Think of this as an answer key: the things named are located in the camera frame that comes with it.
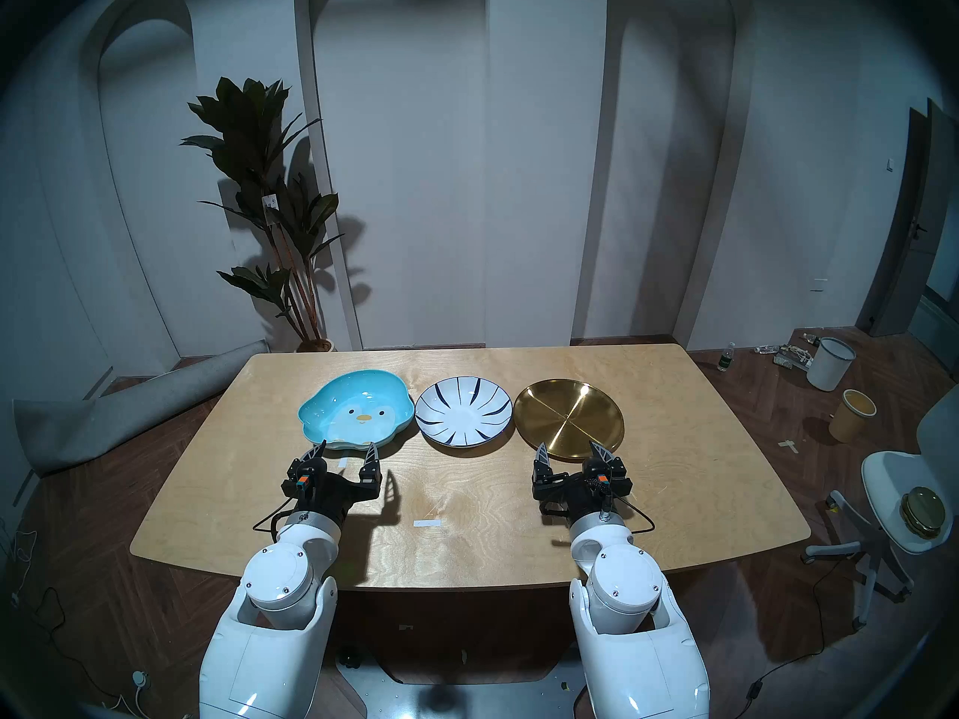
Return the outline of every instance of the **herringbone floor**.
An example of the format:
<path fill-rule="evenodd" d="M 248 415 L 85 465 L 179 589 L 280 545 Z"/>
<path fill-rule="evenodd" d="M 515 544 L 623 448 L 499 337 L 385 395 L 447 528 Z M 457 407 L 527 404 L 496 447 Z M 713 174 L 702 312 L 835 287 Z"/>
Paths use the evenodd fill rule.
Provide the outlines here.
<path fill-rule="evenodd" d="M 848 536 L 819 500 L 839 489 L 869 514 L 859 478 L 862 459 L 874 450 L 916 452 L 919 420 L 952 387 L 945 370 L 907 334 L 870 339 L 856 330 L 828 332 L 840 334 L 859 354 L 842 385 L 829 394 L 809 386 L 798 370 L 773 365 L 770 356 L 740 351 L 721 374 L 714 368 L 718 354 L 693 354 L 786 483 L 814 541 Z M 793 343 L 803 344 L 798 333 Z M 832 441 L 826 426 L 840 391 L 849 386 L 872 397 L 880 413 L 846 446 Z M 196 406 L 95 461 L 44 479 L 21 526 L 39 532 L 21 616 L 26 618 L 26 609 L 37 605 L 48 585 L 55 586 L 67 617 L 55 635 L 60 648 L 81 658 L 103 688 L 123 690 L 127 698 L 132 670 L 148 670 L 152 688 L 142 704 L 152 719 L 197 713 L 199 665 L 236 587 L 235 580 L 128 553 L 151 501 L 214 404 L 216 399 Z M 798 453 L 778 445 L 786 439 L 794 441 Z M 735 716 L 749 683 L 762 672 L 819 647 L 811 586 L 832 564 L 802 565 L 798 554 L 804 545 L 670 575 L 706 661 L 713 717 Z M 957 560 L 955 537 L 923 557 L 909 558 L 904 563 L 916 580 L 915 593 L 900 605 L 874 598 L 869 626 L 857 634 L 850 621 L 861 576 L 855 563 L 842 562 L 819 589 L 828 648 L 767 679 L 747 716 L 843 716 L 955 598 Z M 21 565 L 7 577 L 18 582 L 22 572 Z M 37 620 L 57 623 L 52 598 Z M 399 632 L 398 623 L 414 628 Z M 34 633 L 37 642 L 44 642 L 41 629 Z M 545 674 L 572 640 L 572 625 L 563 589 L 345 592 L 331 645 L 341 640 L 368 644 L 399 678 L 487 682 Z M 469 656 L 466 664 L 461 650 Z M 46 653 L 79 697 L 106 700 L 75 664 L 49 647 Z M 358 697 L 334 669 L 324 680 L 328 715 L 363 716 Z M 577 716 L 591 715 L 588 701 L 580 701 Z"/>

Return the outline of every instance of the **water bottle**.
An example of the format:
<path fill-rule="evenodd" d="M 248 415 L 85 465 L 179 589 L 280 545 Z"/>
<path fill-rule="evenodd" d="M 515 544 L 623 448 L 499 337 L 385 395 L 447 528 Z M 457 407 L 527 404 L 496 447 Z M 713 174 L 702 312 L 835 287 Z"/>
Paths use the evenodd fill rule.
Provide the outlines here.
<path fill-rule="evenodd" d="M 726 369 L 733 363 L 733 350 L 736 349 L 736 343 L 730 342 L 729 347 L 726 348 L 722 355 L 719 356 L 719 365 L 716 366 L 723 373 L 726 372 Z"/>

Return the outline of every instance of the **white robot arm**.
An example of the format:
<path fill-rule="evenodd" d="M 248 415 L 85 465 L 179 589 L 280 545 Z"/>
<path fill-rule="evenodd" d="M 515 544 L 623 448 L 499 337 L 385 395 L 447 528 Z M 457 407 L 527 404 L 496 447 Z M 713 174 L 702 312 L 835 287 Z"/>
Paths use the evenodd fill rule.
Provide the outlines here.
<path fill-rule="evenodd" d="M 596 719 L 709 716 L 710 686 L 669 582 L 613 512 L 629 494 L 622 461 L 598 444 L 576 474 L 553 474 L 546 446 L 533 465 L 533 497 L 570 523 L 571 553 L 587 574 L 570 582 L 570 611 Z M 547 507 L 565 503 L 566 509 Z M 637 631 L 651 613 L 653 626 Z"/>
<path fill-rule="evenodd" d="M 582 472 L 553 474 L 540 446 L 533 470 L 540 511 L 571 523 L 572 558 L 587 575 L 585 586 L 570 582 L 570 611 L 596 718 L 707 717 L 709 680 L 690 627 L 659 565 L 613 512 L 613 499 L 632 486 L 621 460 L 594 444 Z M 288 476 L 284 492 L 298 500 L 291 523 L 250 559 L 210 640 L 200 719 L 303 719 L 310 711 L 338 596 L 334 579 L 322 576 L 352 504 L 379 496 L 380 462 L 370 447 L 360 482 L 351 482 L 326 472 L 320 447 Z M 637 631 L 650 614 L 655 628 Z M 273 628 L 257 626 L 260 615 Z"/>
<path fill-rule="evenodd" d="M 372 445 L 359 483 L 327 473 L 322 450 L 293 461 L 283 483 L 297 498 L 292 522 L 249 560 L 217 624 L 199 669 L 200 719 L 302 719 L 310 710 L 338 596 L 336 581 L 322 576 L 346 513 L 378 498 L 381 482 Z M 256 625 L 260 613 L 272 628 Z"/>

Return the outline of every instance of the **white chair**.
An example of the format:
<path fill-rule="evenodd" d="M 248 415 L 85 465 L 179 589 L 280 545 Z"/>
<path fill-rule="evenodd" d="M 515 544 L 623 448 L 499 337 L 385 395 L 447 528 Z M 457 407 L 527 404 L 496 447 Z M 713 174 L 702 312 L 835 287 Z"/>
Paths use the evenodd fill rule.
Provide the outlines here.
<path fill-rule="evenodd" d="M 912 592 L 913 581 L 899 563 L 890 541 L 906 553 L 922 554 L 942 544 L 952 531 L 952 502 L 959 500 L 959 385 L 925 414 L 916 429 L 916 440 L 919 442 L 920 455 L 881 450 L 867 456 L 862 462 L 862 483 L 866 487 L 869 504 L 880 521 L 879 527 L 862 517 L 840 493 L 833 490 L 826 498 L 826 505 L 834 512 L 844 511 L 856 526 L 861 539 L 836 546 L 805 548 L 803 561 L 806 564 L 811 564 L 819 556 L 851 556 L 860 551 L 866 552 L 869 574 L 862 602 L 853 619 L 853 628 L 857 631 L 866 625 L 880 562 L 885 561 L 902 582 L 896 602 L 903 601 Z M 914 487 L 931 489 L 946 509 L 946 520 L 934 539 L 923 539 L 913 533 L 902 519 L 899 510 L 902 496 Z"/>

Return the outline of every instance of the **rolled carpet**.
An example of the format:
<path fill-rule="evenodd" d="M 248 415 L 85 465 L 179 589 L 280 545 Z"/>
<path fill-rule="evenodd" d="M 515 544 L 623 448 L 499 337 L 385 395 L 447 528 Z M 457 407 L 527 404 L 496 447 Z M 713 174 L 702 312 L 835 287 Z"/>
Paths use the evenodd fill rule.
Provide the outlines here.
<path fill-rule="evenodd" d="M 40 476 L 82 464 L 220 393 L 250 358 L 268 352 L 267 342 L 258 340 L 97 399 L 14 399 L 13 420 L 23 454 Z"/>

